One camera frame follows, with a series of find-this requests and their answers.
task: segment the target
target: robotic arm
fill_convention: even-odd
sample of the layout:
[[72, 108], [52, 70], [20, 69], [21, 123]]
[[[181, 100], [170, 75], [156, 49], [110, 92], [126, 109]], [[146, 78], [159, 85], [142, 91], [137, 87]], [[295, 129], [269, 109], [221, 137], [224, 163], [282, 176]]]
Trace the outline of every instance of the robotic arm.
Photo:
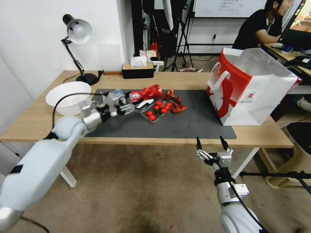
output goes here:
[[251, 217], [258, 221], [254, 212], [246, 210], [241, 197], [247, 196], [249, 191], [245, 184], [235, 184], [236, 181], [230, 173], [233, 149], [229, 148], [227, 142], [220, 136], [224, 152], [210, 153], [202, 150], [199, 137], [197, 137], [197, 156], [205, 164], [211, 166], [211, 171], [215, 175], [214, 184], [217, 188], [217, 197], [221, 205], [222, 212], [220, 223], [226, 233], [259, 233], [262, 228]]
[[102, 107], [94, 109], [81, 103], [82, 119], [60, 118], [52, 130], [59, 140], [38, 141], [9, 173], [0, 194], [0, 232], [15, 225], [24, 211], [47, 193], [80, 139], [110, 117], [134, 111], [134, 105], [126, 105], [119, 90], [104, 94], [103, 99]]
[[[82, 118], [60, 118], [50, 133], [55, 138], [40, 140], [31, 148], [3, 182], [0, 194], [0, 233], [15, 225], [24, 211], [47, 193], [80, 139], [110, 117], [134, 111], [135, 106], [126, 105], [125, 98], [126, 95], [116, 90], [103, 94], [104, 103], [94, 109], [81, 103]], [[197, 156], [211, 166], [215, 174], [214, 184], [222, 208], [221, 225], [227, 233], [258, 233], [263, 226], [241, 201], [241, 197], [248, 194], [248, 189], [245, 184], [236, 185], [230, 174], [233, 149], [222, 137], [221, 141], [224, 152], [208, 154], [202, 150], [199, 138], [196, 150]]]

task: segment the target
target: tissue box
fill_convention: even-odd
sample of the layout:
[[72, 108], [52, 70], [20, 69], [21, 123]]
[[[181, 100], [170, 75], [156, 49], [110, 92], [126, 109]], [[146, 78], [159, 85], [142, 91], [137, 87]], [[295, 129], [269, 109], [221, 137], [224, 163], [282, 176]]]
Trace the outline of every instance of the tissue box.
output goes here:
[[147, 63], [144, 67], [131, 67], [130, 64], [126, 63], [122, 66], [122, 74], [124, 79], [134, 78], [153, 78], [153, 64]]

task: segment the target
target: desk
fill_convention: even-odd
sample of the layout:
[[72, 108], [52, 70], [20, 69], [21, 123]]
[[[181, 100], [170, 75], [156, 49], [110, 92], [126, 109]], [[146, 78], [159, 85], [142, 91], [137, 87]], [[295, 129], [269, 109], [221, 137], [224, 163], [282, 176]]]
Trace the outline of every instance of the desk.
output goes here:
[[[18, 120], [4, 133], [0, 140], [14, 142], [37, 142], [50, 132], [52, 127], [53, 109], [45, 102], [45, 96], [54, 87], [77, 74], [77, 71], [64, 71], [33, 104], [18, 118]], [[159, 84], [163, 89], [175, 90], [205, 90], [211, 73], [182, 73], [156, 72], [151, 79], [123, 79], [121, 73], [106, 73], [100, 81], [92, 86], [94, 93], [99, 88], [105, 89], [141, 89]], [[236, 139], [227, 140], [232, 147], [244, 147], [236, 163], [232, 164], [233, 177], [237, 177], [259, 148], [291, 148], [293, 144], [269, 117], [262, 126], [234, 126]], [[219, 139], [200, 139], [205, 146], [221, 147]], [[126, 145], [187, 145], [196, 144], [196, 139], [155, 139], [155, 138], [93, 138], [85, 137], [79, 143], [94, 144], [126, 144]], [[75, 180], [65, 167], [61, 174], [66, 181], [74, 186]]]
[[[280, 49], [272, 48], [273, 44], [274, 43], [264, 44], [262, 45], [262, 49], [264, 49], [271, 55], [277, 57], [278, 61], [281, 63], [293, 60], [294, 58], [298, 56], [296, 53], [292, 51], [288, 53], [282, 53]], [[301, 66], [291, 66], [291, 67], [293, 67], [298, 73], [304, 73], [308, 75], [311, 79], [311, 70], [307, 68], [303, 68]], [[288, 92], [288, 94], [311, 94], [311, 88], [310, 88], [310, 85], [299, 85], [298, 87], [291, 89]]]

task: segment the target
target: chair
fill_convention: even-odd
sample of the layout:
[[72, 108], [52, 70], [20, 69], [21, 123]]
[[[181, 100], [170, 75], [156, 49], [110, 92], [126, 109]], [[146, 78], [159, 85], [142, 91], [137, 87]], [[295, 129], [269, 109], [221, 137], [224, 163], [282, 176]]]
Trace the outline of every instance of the chair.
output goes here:
[[[265, 148], [259, 150], [259, 155], [271, 173], [291, 171], [301, 172], [311, 166], [311, 123], [299, 122], [291, 123], [282, 130], [294, 144], [292, 149], [282, 149], [283, 152], [290, 155], [290, 159], [280, 167], [276, 167], [269, 157]], [[301, 185], [293, 178], [266, 177], [266, 182], [274, 188], [283, 188], [292, 185]]]

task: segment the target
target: lamp base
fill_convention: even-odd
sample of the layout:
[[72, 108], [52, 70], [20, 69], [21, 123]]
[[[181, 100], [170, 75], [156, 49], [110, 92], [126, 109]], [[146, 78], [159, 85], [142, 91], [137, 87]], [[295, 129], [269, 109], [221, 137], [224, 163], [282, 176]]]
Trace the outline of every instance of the lamp base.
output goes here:
[[[76, 81], [83, 82], [81, 75], [77, 77]], [[94, 85], [98, 82], [97, 76], [95, 74], [85, 74], [85, 83], [90, 86]]]

